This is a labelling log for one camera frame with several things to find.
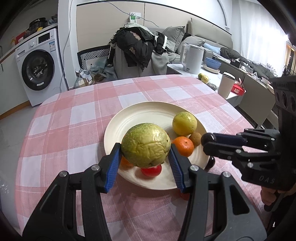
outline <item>white kettle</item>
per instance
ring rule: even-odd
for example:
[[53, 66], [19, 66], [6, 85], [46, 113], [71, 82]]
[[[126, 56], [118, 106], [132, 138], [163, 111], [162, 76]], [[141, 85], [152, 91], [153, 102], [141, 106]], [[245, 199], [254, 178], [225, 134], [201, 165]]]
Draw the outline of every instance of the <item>white kettle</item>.
[[183, 65], [183, 70], [191, 74], [199, 74], [202, 65], [204, 49], [192, 44], [184, 44], [182, 46], [180, 63]]

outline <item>washing machine door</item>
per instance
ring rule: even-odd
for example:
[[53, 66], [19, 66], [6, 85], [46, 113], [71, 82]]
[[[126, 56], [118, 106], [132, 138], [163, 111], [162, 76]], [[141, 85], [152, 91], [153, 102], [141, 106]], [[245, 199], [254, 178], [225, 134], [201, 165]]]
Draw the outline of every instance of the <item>washing machine door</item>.
[[29, 53], [22, 64], [22, 78], [32, 90], [45, 89], [54, 76], [54, 60], [50, 53], [34, 50]]

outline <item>white cup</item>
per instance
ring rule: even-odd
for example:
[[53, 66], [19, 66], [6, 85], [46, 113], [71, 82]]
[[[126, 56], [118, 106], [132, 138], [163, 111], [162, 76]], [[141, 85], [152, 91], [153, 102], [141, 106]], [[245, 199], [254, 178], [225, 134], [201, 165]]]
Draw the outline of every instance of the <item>white cup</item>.
[[224, 72], [221, 83], [218, 89], [218, 94], [226, 99], [235, 83], [235, 77], [229, 73]]

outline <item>pink checkered tablecloth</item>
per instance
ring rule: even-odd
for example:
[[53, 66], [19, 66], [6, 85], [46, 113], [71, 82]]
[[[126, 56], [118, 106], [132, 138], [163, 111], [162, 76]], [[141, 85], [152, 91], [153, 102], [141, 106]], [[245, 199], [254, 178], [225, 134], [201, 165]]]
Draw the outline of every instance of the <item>pink checkered tablecloth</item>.
[[[145, 101], [179, 105], [193, 113], [208, 132], [236, 134], [252, 128], [207, 85], [182, 75], [118, 80], [57, 94], [37, 109], [22, 145], [15, 190], [21, 231], [57, 174], [62, 170], [82, 172], [98, 163], [105, 155], [104, 131], [112, 117], [123, 108]], [[234, 176], [263, 217], [260, 187], [243, 182], [230, 162], [216, 159], [211, 172], [223, 171]], [[114, 241], [177, 240], [187, 201], [176, 189], [148, 190], [118, 176], [111, 191], [101, 196]], [[78, 233], [84, 235], [79, 192], [77, 203]], [[212, 225], [211, 212], [207, 234]]]

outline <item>black jacket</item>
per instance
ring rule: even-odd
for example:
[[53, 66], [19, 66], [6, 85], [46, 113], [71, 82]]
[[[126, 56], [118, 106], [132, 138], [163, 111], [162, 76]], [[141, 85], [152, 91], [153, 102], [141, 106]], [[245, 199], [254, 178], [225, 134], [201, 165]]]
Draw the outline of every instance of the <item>black jacket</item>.
[[[124, 52], [128, 67], [139, 65], [141, 70], [147, 68], [153, 50], [162, 54], [161, 48], [164, 45], [164, 35], [160, 34], [155, 40], [155, 36], [141, 27], [121, 28], [110, 41], [111, 46], [117, 46]], [[108, 64], [113, 63], [115, 49], [110, 49]]]

